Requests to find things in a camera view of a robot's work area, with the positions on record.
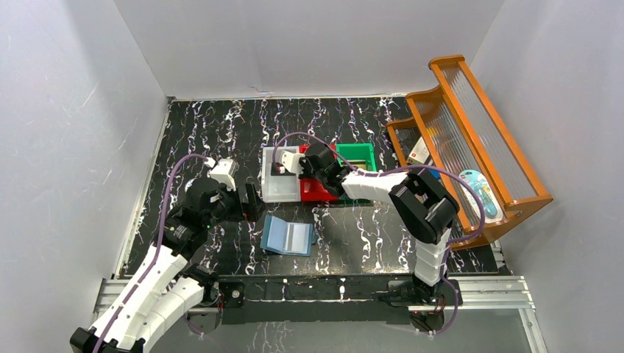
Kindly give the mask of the white plastic bin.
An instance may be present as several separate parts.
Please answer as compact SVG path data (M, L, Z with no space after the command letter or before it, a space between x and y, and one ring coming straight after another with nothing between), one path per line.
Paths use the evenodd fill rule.
M274 147L264 147L260 172L261 198L265 203L300 202L300 184L293 174L273 174Z

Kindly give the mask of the red plastic bin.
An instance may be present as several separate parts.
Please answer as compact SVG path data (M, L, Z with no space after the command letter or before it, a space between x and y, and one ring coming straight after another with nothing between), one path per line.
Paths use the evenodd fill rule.
M314 143L311 145L299 146L299 152L317 157L326 157L329 153L329 148L323 143ZM337 202L338 197L331 194L325 189L324 185L318 180L313 178L313 172L311 170L303 171L299 176L300 186L300 201L301 202Z

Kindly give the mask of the blue card holder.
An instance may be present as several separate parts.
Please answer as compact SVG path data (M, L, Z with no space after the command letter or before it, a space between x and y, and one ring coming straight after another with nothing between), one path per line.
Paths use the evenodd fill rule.
M266 215L260 247L276 254L309 257L316 239L313 224L287 222Z

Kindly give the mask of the green plastic bin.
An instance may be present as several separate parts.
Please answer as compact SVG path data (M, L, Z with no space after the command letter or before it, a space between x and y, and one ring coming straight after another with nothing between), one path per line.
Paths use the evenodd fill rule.
M336 151L349 160L365 160L366 171L376 171L375 152L371 143L340 143Z

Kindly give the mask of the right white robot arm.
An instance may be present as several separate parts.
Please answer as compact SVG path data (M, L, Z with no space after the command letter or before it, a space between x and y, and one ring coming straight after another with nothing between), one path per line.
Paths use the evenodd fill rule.
M274 151L279 172L319 182L342 199L369 200L391 205L405 228L416 238L414 293L423 304L434 304L444 293L446 254L458 202L426 166L407 171L373 172L340 161L341 155L325 143L313 143L303 153Z

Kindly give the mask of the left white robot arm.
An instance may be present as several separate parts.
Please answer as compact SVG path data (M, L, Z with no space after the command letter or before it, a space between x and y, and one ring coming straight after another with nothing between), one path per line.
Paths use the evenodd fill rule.
M227 290L218 274L189 262L206 243L208 233L224 223L256 222L264 203L253 184L241 200L235 183L238 163L199 155L209 168L195 179L175 205L170 192L188 154L172 169L161 204L159 225L140 268L106 311L88 328L77 328L70 338L73 352L149 352L175 322L197 306L223 307Z

